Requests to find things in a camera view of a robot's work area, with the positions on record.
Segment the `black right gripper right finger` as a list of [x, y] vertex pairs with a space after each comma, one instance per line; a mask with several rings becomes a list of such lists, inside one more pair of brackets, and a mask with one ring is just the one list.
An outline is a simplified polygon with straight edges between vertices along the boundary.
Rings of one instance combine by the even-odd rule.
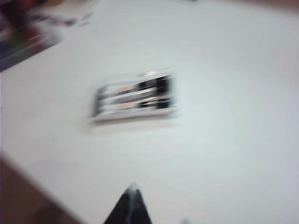
[[147, 207], [145, 205], [141, 190], [135, 183], [132, 184], [134, 192], [132, 201], [132, 223], [133, 224], [152, 224]]

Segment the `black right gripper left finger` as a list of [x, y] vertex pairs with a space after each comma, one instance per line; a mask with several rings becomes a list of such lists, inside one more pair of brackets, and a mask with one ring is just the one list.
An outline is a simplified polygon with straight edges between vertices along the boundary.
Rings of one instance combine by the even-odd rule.
[[129, 224], [133, 209], [133, 184], [123, 192], [104, 224]]

